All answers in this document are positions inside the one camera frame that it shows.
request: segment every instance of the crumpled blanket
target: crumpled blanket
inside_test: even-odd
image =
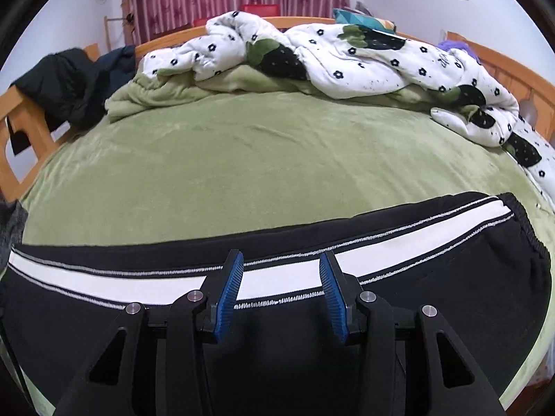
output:
[[[555,159],[551,160],[553,155],[546,150],[550,146],[536,139],[526,140],[517,100],[463,50],[446,52],[358,25],[307,24],[282,33],[268,21],[241,11],[208,20],[206,32],[182,46],[146,55],[142,74],[148,83],[142,84],[138,92],[161,89],[172,77],[187,76],[183,102],[193,101],[211,95],[209,90],[225,91],[221,83],[213,87],[213,81],[245,62],[265,76],[288,80],[289,85],[297,83],[293,87],[299,91],[313,94],[309,90],[312,88],[335,99],[391,95],[398,100],[400,91],[410,88],[413,102],[428,104],[436,122],[485,147],[504,146],[518,164],[527,168],[528,176],[548,195],[546,200],[551,204],[555,201]],[[129,86],[136,87],[140,80],[135,77]],[[193,84],[203,87],[204,92],[197,89],[197,95],[190,99],[188,86]],[[233,90],[237,89],[257,91],[252,81]],[[114,96],[106,103],[111,120],[119,117],[114,111],[110,114],[110,108],[120,108],[126,98],[122,94]],[[173,94],[170,100],[175,101]],[[156,104],[167,106],[168,102]],[[140,104],[130,113],[139,110]],[[517,125],[519,133],[514,133]],[[534,143],[546,151],[540,154]]]

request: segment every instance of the pillow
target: pillow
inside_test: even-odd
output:
[[[359,14],[358,12],[349,12],[344,9],[334,8],[335,23],[347,25],[362,25],[383,33],[395,34],[397,27],[389,20],[377,19],[369,15]]]

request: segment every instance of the wooden bed frame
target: wooden bed frame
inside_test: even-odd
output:
[[[333,19],[321,17],[266,17],[266,20],[277,28],[283,29],[306,23],[335,23]],[[205,27],[198,26],[138,45],[135,48],[137,62],[149,51],[182,44],[204,34],[206,34]],[[402,33],[398,35],[416,39]],[[468,41],[459,34],[447,33],[447,38],[467,42],[478,54],[489,73],[514,94],[518,101],[525,98],[532,100],[538,110],[537,131],[546,139],[551,137],[555,131],[555,86],[511,58]],[[100,56],[97,44],[87,46],[84,50],[92,60]],[[60,139],[54,141],[46,126],[44,111],[14,86],[0,95],[0,121],[7,116],[14,131],[23,131],[27,134],[38,158],[37,164],[19,182],[6,158],[6,145],[9,140],[7,125],[5,122],[0,125],[0,191],[7,201],[13,201],[20,198],[31,187],[47,158],[60,145],[73,137],[75,131],[70,129]]]

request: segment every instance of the metal pin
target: metal pin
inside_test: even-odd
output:
[[[428,317],[437,316],[436,307],[432,307],[432,305],[424,305],[422,307],[422,313],[424,313]]]
[[[372,291],[362,291],[360,293],[360,300],[367,303],[372,303],[376,301],[376,294]]]
[[[140,303],[133,302],[127,305],[126,313],[127,314],[137,314],[140,311]]]
[[[202,299],[202,297],[204,297],[204,294],[202,291],[199,291],[198,289],[194,291],[190,291],[187,294],[187,300],[190,302],[198,302],[199,300]]]

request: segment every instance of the red chair backrest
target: red chair backrest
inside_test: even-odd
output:
[[[241,11],[255,14],[259,17],[278,17],[279,4],[244,4]]]
[[[211,18],[212,17],[204,17],[203,19],[195,19],[193,20],[193,26],[204,26]]]

